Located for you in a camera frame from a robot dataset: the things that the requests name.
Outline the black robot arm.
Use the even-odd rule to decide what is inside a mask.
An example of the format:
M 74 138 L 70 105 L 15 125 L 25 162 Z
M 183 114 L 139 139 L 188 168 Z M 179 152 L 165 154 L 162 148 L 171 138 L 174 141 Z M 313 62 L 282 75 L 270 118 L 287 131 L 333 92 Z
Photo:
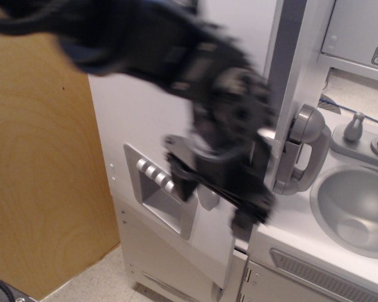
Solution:
M 189 137 L 164 139 L 178 197 L 203 186 L 224 198 L 243 240 L 267 221 L 270 146 L 259 130 L 273 124 L 270 92 L 234 40 L 197 16 L 196 1 L 0 1 L 0 9 L 2 35 L 52 33 L 83 72 L 126 74 L 189 100 Z

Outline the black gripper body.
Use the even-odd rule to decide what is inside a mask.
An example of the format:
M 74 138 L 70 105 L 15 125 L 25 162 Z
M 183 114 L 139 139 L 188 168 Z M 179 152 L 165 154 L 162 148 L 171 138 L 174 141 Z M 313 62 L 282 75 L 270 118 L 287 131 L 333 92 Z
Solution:
M 261 161 L 262 168 L 253 167 L 248 146 L 202 150 L 193 140 L 176 135 L 165 137 L 164 146 L 170 170 L 171 165 L 185 166 L 196 177 L 198 186 L 211 189 L 236 209 L 250 208 L 258 223 L 269 219 L 274 197 L 263 183 L 267 160 Z

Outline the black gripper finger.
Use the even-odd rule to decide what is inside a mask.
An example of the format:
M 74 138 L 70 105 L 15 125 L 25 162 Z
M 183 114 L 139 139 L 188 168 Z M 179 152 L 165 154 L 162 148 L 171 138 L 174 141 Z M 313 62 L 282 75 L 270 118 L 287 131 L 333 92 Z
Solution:
M 254 227 L 258 226 L 258 220 L 250 208 L 237 208 L 231 220 L 232 234 L 236 239 L 249 242 Z
M 198 181 L 185 166 L 171 165 L 171 177 L 178 197 L 186 202 L 198 186 Z

